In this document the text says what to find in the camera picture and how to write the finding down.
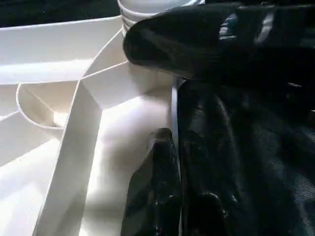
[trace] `curved compartment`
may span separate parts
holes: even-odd
[[[47,131],[63,130],[77,82],[19,85],[16,100],[21,114]]]
[[[0,167],[52,139],[18,111],[18,85],[0,86]]]

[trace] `white plastic surface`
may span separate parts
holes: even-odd
[[[171,127],[173,80],[131,65],[120,29],[107,41],[78,82],[0,86],[0,235],[119,235],[149,134]]]
[[[198,0],[118,0],[120,9],[135,16],[152,16],[167,9],[196,4]]]
[[[79,80],[121,22],[117,16],[0,28],[0,84]]]

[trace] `divided food tray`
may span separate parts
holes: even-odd
[[[19,84],[0,85],[0,235],[118,236],[129,180],[146,157],[149,134],[172,127],[173,78],[130,64],[121,18],[103,21],[86,26],[106,35],[98,54],[87,45],[80,55],[73,44],[84,40],[72,33],[64,55],[51,50],[59,65],[94,52],[81,77],[42,78],[46,83],[16,78]],[[17,58],[48,61],[44,46],[50,44],[58,47],[51,39],[37,58],[22,52]]]

